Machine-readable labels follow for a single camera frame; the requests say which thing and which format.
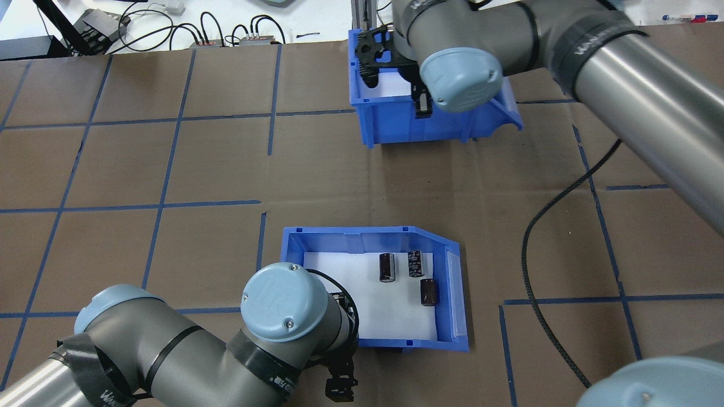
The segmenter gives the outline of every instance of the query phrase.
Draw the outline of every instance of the blue plastic bin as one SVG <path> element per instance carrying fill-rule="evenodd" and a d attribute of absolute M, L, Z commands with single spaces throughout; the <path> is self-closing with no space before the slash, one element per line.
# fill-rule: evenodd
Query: blue plastic bin
<path fill-rule="evenodd" d="M 367 147 L 454 138 L 466 142 L 470 138 L 488 137 L 495 129 L 509 123 L 523 129 L 523 120 L 507 78 L 502 90 L 490 102 L 469 112 L 447 113 L 433 106 L 431 117 L 416 119 L 410 83 L 396 69 L 380 70 L 376 88 L 367 88 L 362 81 L 355 56 L 360 31 L 349 32 L 350 104 L 359 116 L 362 142 Z"/>
<path fill-rule="evenodd" d="M 281 261 L 304 264 L 304 254 L 399 253 L 420 250 L 432 253 L 433 279 L 439 302 L 435 306 L 437 340 L 361 337 L 359 345 L 371 348 L 430 348 L 467 352 L 460 245 L 412 226 L 399 227 L 286 227 Z"/>

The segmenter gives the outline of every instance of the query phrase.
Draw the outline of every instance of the black cable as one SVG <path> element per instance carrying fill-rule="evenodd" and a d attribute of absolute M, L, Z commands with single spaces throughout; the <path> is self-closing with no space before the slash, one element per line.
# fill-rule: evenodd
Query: black cable
<path fill-rule="evenodd" d="M 192 24 L 189 24 L 189 23 L 187 23 L 187 22 L 184 22 L 184 23 L 182 23 L 182 24 L 179 24 L 179 25 L 175 26 L 174 29 L 171 31 L 171 38 L 169 38 L 169 51 L 171 51 L 171 50 L 173 49 L 174 34 L 176 34 L 176 31 L 177 31 L 179 28 L 184 28 L 184 29 L 186 29 L 189 33 L 191 33 L 191 35 L 193 36 L 193 42 L 194 42 L 196 45 L 200 45 L 200 44 L 198 43 L 198 38 L 196 37 L 196 34 L 194 34 L 193 31 L 192 31 L 189 27 L 186 27 L 186 25 L 191 25 L 191 26 L 193 26 Z"/>
<path fill-rule="evenodd" d="M 257 35 L 259 34 L 259 23 L 262 22 L 262 21 L 264 21 L 264 20 L 269 20 L 269 21 L 273 22 L 274 25 L 276 25 L 277 28 L 279 29 L 279 34 L 282 34 L 282 43 L 287 43 L 287 39 L 284 37 L 284 30 L 282 30 L 282 26 L 279 25 L 279 23 L 278 23 L 275 19 L 271 18 L 271 17 L 268 16 L 268 15 L 261 16 L 261 17 L 259 17 L 258 20 L 256 20 L 256 24 L 254 25 L 254 29 L 256 30 L 256 34 L 257 34 Z"/>
<path fill-rule="evenodd" d="M 151 31 L 150 33 L 148 33 L 148 34 L 146 34 L 146 35 L 142 35 L 141 37 L 136 38 L 135 40 L 129 42 L 128 44 L 126 44 L 126 45 L 124 45 L 124 46 L 121 46 L 121 47 L 119 47 L 119 48 L 114 49 L 114 50 L 111 51 L 111 52 L 106 53 L 106 55 L 115 54 L 115 53 L 117 53 L 118 51 L 120 51 L 120 50 L 122 50 L 122 49 L 124 49 L 124 48 L 129 48 L 130 45 L 133 45 L 134 43 L 137 43 L 138 41 L 141 41 L 141 40 L 143 40 L 144 38 L 150 37 L 150 36 L 152 36 L 153 34 L 160 33 L 160 32 L 163 31 L 163 30 L 171 30 L 171 29 L 173 29 L 173 28 L 175 28 L 175 27 L 176 27 L 175 25 L 171 25 L 171 26 L 169 26 L 169 27 L 162 27 L 162 28 L 159 28 L 158 30 Z"/>
<path fill-rule="evenodd" d="M 325 280 L 329 281 L 330 283 L 332 283 L 335 287 L 337 287 L 340 291 L 342 291 L 342 294 L 344 294 L 345 297 L 347 297 L 347 300 L 350 301 L 350 307 L 352 307 L 352 312 L 355 314 L 355 326 L 352 328 L 352 334 L 350 334 L 350 336 L 347 338 L 344 346 L 345 346 L 345 348 L 350 350 L 350 356 L 352 356 L 355 353 L 354 352 L 355 351 L 354 342 L 355 342 L 355 340 L 357 340 L 357 334 L 359 333 L 359 328 L 360 328 L 360 314 L 359 314 L 359 311 L 357 311 L 357 305 L 355 304 L 355 301 L 352 299 L 352 296 L 349 294 L 349 292 L 340 283 L 338 283 L 336 280 L 334 280 L 330 276 L 326 275 L 323 272 L 320 272 L 319 270 L 315 270 L 315 269 L 307 269 L 307 271 L 310 272 L 311 274 L 316 274 L 316 275 L 324 278 Z M 316 366 L 320 362 L 321 362 L 321 359 L 319 359 L 317 361 L 311 361 L 307 367 Z"/>
<path fill-rule="evenodd" d="M 214 17 L 214 15 L 210 12 L 203 12 L 201 13 L 201 32 L 203 33 L 203 39 L 208 44 L 209 43 L 209 37 L 206 35 L 206 29 L 203 27 L 203 16 L 208 15 L 212 19 L 214 19 L 214 22 L 216 23 L 216 28 L 219 29 L 219 38 L 222 42 L 221 46 L 224 46 L 224 32 L 222 31 L 222 26 L 219 24 L 219 21 Z"/>
<path fill-rule="evenodd" d="M 164 13 L 164 12 L 160 12 L 160 11 L 158 11 L 158 10 L 151 10 L 150 8 L 142 9 L 142 10 L 136 10 L 136 11 L 134 11 L 134 12 L 129 12 L 129 11 L 131 10 L 131 7 L 135 6 L 135 5 L 138 4 L 138 3 L 139 3 L 139 1 L 136 1 L 136 2 L 134 2 L 134 3 L 131 3 L 131 5 L 128 6 L 128 7 L 126 8 L 126 10 L 121 14 L 121 17 L 118 19 L 118 31 L 121 30 L 121 24 L 122 24 L 123 20 L 124 20 L 126 17 L 129 17 L 129 16 L 134 15 L 134 14 L 140 14 L 141 12 L 143 13 L 142 15 L 146 15 L 148 12 L 153 12 L 153 13 L 156 13 L 156 14 L 160 14 L 160 15 L 166 17 L 166 18 L 169 20 L 169 27 L 165 28 L 166 30 L 170 30 L 171 28 L 174 27 L 174 20 L 171 18 L 171 16 L 169 16 L 168 14 L 166 14 L 166 13 Z M 161 31 L 158 31 L 158 30 L 157 30 L 157 31 L 154 31 L 153 34 L 155 34 L 155 33 L 160 33 L 160 32 L 161 32 Z M 133 44 L 133 43 L 135 43 L 137 40 L 139 40 L 139 39 L 141 39 L 141 38 L 147 38 L 147 37 L 149 37 L 149 36 L 150 36 L 149 34 L 143 35 L 143 36 L 137 38 L 136 40 L 131 41 L 130 43 L 126 43 L 125 39 L 123 38 L 123 37 L 124 37 L 124 35 L 123 35 L 123 36 L 121 36 L 121 37 L 118 38 L 118 39 L 121 41 L 121 43 L 123 44 L 123 47 L 120 47 L 120 48 L 118 48 L 118 49 L 128 48 L 128 49 L 130 49 L 131 51 L 136 51 L 136 52 L 151 51 L 151 50 L 156 49 L 156 48 L 160 47 L 161 45 L 163 45 L 163 44 L 166 42 L 166 40 L 168 40 L 168 39 L 171 38 L 171 34 L 172 34 L 172 32 L 169 31 L 168 34 L 166 34 L 166 37 L 164 37 L 164 39 L 163 39 L 161 42 L 159 42 L 159 43 L 156 44 L 155 46 L 152 46 L 152 47 L 149 47 L 149 48 L 146 48 L 146 49 L 135 49 L 135 48 L 133 48 L 133 47 L 130 46 L 130 45 Z"/>
<path fill-rule="evenodd" d="M 582 177 L 578 178 L 573 184 L 571 184 L 568 188 L 563 190 L 561 193 L 556 195 L 555 198 L 553 198 L 549 203 L 546 204 L 546 206 L 543 207 L 543 209 L 538 212 L 538 214 L 533 217 L 533 220 L 528 224 L 528 228 L 526 229 L 526 234 L 523 235 L 523 250 L 521 252 L 521 266 L 523 268 L 523 282 L 526 285 L 526 294 L 528 294 L 528 299 L 531 301 L 531 306 L 533 307 L 533 312 L 536 314 L 536 317 L 538 318 L 538 322 L 541 324 L 541 327 L 545 331 L 545 334 L 548 336 L 548 339 L 553 343 L 556 350 L 560 355 L 563 357 L 563 360 L 568 364 L 568 366 L 573 370 L 573 373 L 576 374 L 576 377 L 578 377 L 579 380 L 581 380 L 581 383 L 586 386 L 586 388 L 591 387 L 591 382 L 586 378 L 586 375 L 581 372 L 578 365 L 576 365 L 576 362 L 573 361 L 570 355 L 568 355 L 568 352 L 565 351 L 563 348 L 563 345 L 560 344 L 560 341 L 558 341 L 558 338 L 555 337 L 555 334 L 550 329 L 550 326 L 548 325 L 548 322 L 546 321 L 545 317 L 543 317 L 543 313 L 540 310 L 540 307 L 538 307 L 538 300 L 536 299 L 535 294 L 533 294 L 533 288 L 531 286 L 531 280 L 528 276 L 528 239 L 531 236 L 531 231 L 533 230 L 533 226 L 543 217 L 543 215 L 546 214 L 555 204 L 558 203 L 561 199 L 565 198 L 566 195 L 571 193 L 572 190 L 575 190 L 578 188 L 584 181 L 588 180 L 596 171 L 598 171 L 603 164 L 606 164 L 606 161 L 608 161 L 609 158 L 618 150 L 618 147 L 621 145 L 621 140 L 616 140 L 616 142 L 613 144 L 611 149 L 606 153 L 606 155 L 601 158 L 596 165 L 593 166 L 593 168 L 589 169 L 586 174 L 584 174 Z"/>
<path fill-rule="evenodd" d="M 43 22 L 43 28 L 46 29 L 46 35 L 48 36 L 48 38 L 50 38 L 50 32 L 48 31 L 48 26 L 45 25 L 45 19 L 43 18 L 43 15 L 41 14 L 41 8 L 38 6 L 35 6 L 35 8 L 38 9 L 38 16 L 40 16 L 41 21 Z"/>
<path fill-rule="evenodd" d="M 377 9 L 377 11 L 380 12 L 380 11 L 386 9 L 387 7 L 390 6 L 390 4 L 392 4 L 392 2 L 387 3 L 384 7 L 380 8 L 380 9 Z"/>
<path fill-rule="evenodd" d="M 241 43 L 241 38 L 237 37 L 236 35 L 224 35 L 224 40 L 226 40 L 226 42 L 230 43 L 231 46 L 237 46 Z"/>
<path fill-rule="evenodd" d="M 234 29 L 231 30 L 231 37 L 232 37 L 231 45 L 232 46 L 234 46 L 234 38 L 238 38 L 238 37 L 236 37 L 236 30 L 238 30 L 239 28 L 242 28 L 244 30 L 244 33 L 246 33 L 247 38 L 249 37 L 249 30 L 246 29 L 246 26 L 244 24 L 237 24 L 236 27 L 234 27 Z"/>

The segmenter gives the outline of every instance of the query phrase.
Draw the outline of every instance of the capacitor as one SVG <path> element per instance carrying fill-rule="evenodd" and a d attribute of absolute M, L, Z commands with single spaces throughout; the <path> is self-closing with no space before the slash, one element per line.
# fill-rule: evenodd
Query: capacitor
<path fill-rule="evenodd" d="M 410 277 L 422 277 L 425 271 L 422 269 L 422 252 L 413 250 L 408 252 L 408 267 Z"/>
<path fill-rule="evenodd" d="M 379 281 L 395 281 L 395 255 L 383 253 L 379 255 Z"/>
<path fill-rule="evenodd" d="M 424 306 L 437 305 L 437 284 L 432 278 L 420 280 L 420 303 Z"/>

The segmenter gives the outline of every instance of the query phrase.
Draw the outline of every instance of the black device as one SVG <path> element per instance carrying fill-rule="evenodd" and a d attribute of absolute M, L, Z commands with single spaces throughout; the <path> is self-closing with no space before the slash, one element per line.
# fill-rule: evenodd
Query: black device
<path fill-rule="evenodd" d="M 60 58 L 69 55 L 68 49 L 54 35 L 0 41 L 0 61 Z"/>
<path fill-rule="evenodd" d="M 119 24 L 121 16 L 118 14 L 87 9 L 75 24 L 71 24 L 52 0 L 33 0 L 33 2 L 48 17 L 51 24 L 60 30 L 71 50 L 80 55 L 105 54 L 113 42 L 126 33 L 126 27 L 130 22 L 130 17 L 125 17 Z"/>

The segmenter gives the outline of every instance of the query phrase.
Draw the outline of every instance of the silver metal tube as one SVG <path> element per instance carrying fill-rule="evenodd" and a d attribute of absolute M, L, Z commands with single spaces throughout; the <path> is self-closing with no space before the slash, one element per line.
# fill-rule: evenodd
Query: silver metal tube
<path fill-rule="evenodd" d="M 93 407 L 75 384 L 68 366 L 48 359 L 0 393 L 1 407 Z"/>
<path fill-rule="evenodd" d="M 576 95 L 724 236 L 724 91 L 629 34 L 584 65 Z"/>

